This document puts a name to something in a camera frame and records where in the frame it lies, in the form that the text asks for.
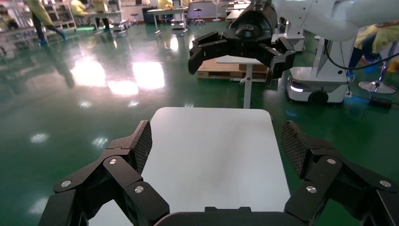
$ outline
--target white table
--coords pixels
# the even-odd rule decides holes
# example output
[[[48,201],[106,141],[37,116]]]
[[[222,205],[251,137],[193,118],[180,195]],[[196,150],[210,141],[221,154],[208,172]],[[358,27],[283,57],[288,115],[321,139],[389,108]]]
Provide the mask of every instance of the white table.
[[[252,65],[262,65],[257,59],[244,58],[238,56],[222,56],[216,59],[218,64],[243,64],[247,65],[247,73],[244,79],[230,79],[231,81],[240,81],[241,84],[245,83],[244,89],[244,108],[250,108],[251,106],[251,92],[252,82],[264,82],[264,79],[253,79],[252,78]]]
[[[290,198],[271,117],[259,109],[159,109],[142,176],[170,212],[283,211]],[[114,201],[90,225],[131,225]]]
[[[96,33],[94,35],[98,35],[98,34],[102,34],[103,31],[99,32],[98,31],[98,27],[97,27],[97,23],[95,18],[107,18],[107,17],[118,17],[120,21],[122,21],[122,10],[121,11],[115,11],[115,12],[106,12],[106,13],[88,13],[88,16],[91,17],[91,22],[94,23],[94,26],[96,27]],[[125,33],[126,29],[121,29],[121,32],[119,32],[118,34],[122,34]]]
[[[226,12],[232,12],[232,11],[238,10],[238,9],[245,9],[245,8],[248,7],[248,6],[249,6],[249,4],[247,4],[247,3],[244,3],[244,4],[234,4],[233,7],[228,7],[228,8],[226,9]]]
[[[226,21],[235,21],[244,10],[234,10],[227,17]]]
[[[158,25],[157,25],[157,17],[158,15],[169,15],[169,14],[175,14],[175,13],[182,13],[183,14],[183,23],[184,23],[184,28],[183,28],[183,33],[187,31],[187,26],[186,26],[186,19],[184,16],[184,11],[186,11],[188,7],[184,8],[172,8],[172,9],[152,9],[148,10],[147,13],[153,14],[154,15],[154,22],[155,22],[155,29],[157,30],[155,34],[161,33],[160,30],[158,30]]]

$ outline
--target worker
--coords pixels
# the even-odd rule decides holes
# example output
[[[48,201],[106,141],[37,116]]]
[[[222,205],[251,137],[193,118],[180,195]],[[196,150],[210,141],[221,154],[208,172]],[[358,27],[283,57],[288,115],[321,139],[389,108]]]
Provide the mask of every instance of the worker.
[[[105,4],[104,0],[92,0],[91,1],[94,9],[96,10],[97,13],[105,13],[107,10],[105,9]],[[103,23],[105,26],[104,32],[110,31],[110,22],[108,21],[107,18],[103,18]],[[97,28],[100,26],[100,18],[96,17],[96,25]]]
[[[182,0],[182,6],[183,7],[189,7],[191,3],[191,0]]]
[[[172,7],[173,7],[173,3],[171,0],[159,0],[159,4],[160,4],[160,9],[163,9],[163,10],[172,9]],[[167,20],[171,21],[172,18],[173,18],[173,14],[169,14],[169,15],[165,14],[164,15],[165,22]]]
[[[80,0],[71,1],[71,11],[73,16],[79,20],[79,24],[85,24],[84,18],[87,16],[86,7]]]
[[[356,38],[349,67],[356,67],[362,57],[368,64],[381,60],[379,52],[398,39],[399,20],[369,26]],[[379,67],[379,64],[370,66],[365,69],[365,72],[375,73]],[[354,79],[352,70],[348,71],[348,77]]]
[[[1,24],[1,29],[11,30],[18,29],[18,24],[16,20],[8,13],[7,8],[4,5],[0,5],[0,15],[3,17],[5,24]]]
[[[41,0],[27,0],[27,3],[29,10],[31,11],[32,14],[33,26],[36,29],[40,45],[48,44],[46,38],[44,37],[44,33],[41,28],[41,23],[43,23],[47,29],[52,30],[57,34],[59,34],[63,38],[63,40],[66,39],[65,32],[60,31],[56,27],[54,27],[53,22],[51,21],[50,16],[48,15],[48,12],[44,9],[43,4],[41,3]]]
[[[86,7],[83,5],[83,3],[79,0],[72,0],[71,1],[71,11],[74,16],[80,16],[84,17],[88,13],[85,12]]]

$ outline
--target glossy epoxy floor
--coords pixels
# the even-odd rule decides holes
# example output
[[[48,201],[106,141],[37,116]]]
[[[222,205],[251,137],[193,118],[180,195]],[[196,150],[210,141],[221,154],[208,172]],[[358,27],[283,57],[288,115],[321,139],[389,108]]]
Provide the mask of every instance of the glossy epoxy floor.
[[[100,156],[109,141],[133,133],[165,106],[241,108],[244,87],[236,82],[197,80],[187,70],[191,40],[227,24],[207,23],[184,36],[163,26],[141,25],[126,37],[91,31],[53,40],[48,48],[21,50],[0,64],[0,225],[37,225],[53,184]],[[308,49],[314,49],[312,39]],[[302,53],[296,65],[310,66],[314,54]],[[399,84],[397,75],[388,82]],[[373,80],[359,74],[357,83]],[[285,120],[308,134],[329,140],[352,161],[399,182],[395,137],[399,111],[369,107],[362,99],[342,106],[311,106],[287,101],[285,79],[266,89],[254,84],[252,108],[265,109],[276,137]],[[398,100],[398,94],[385,96]],[[300,181],[282,157],[290,190]],[[357,225],[329,202],[318,225]]]

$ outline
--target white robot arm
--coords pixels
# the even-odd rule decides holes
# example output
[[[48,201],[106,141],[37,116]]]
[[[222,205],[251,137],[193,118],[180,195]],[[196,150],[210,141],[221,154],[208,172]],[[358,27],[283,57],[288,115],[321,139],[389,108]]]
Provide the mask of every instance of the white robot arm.
[[[359,28],[399,19],[398,0],[272,0],[278,15],[332,41],[357,35]]]

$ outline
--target workbench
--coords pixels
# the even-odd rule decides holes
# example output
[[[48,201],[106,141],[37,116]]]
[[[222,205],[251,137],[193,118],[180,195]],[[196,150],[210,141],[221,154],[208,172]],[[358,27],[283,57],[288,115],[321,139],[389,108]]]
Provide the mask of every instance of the workbench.
[[[188,7],[183,7],[183,8],[167,8],[167,9],[152,9],[148,10],[147,13],[153,14],[154,16],[154,21],[155,21],[155,29],[156,32],[155,34],[161,33],[160,30],[158,30],[158,24],[157,24],[157,17],[159,15],[169,15],[169,14],[175,14],[175,13],[181,13],[182,18],[183,18],[183,33],[187,31],[187,24],[186,24],[186,19],[184,16],[184,12],[187,11]]]

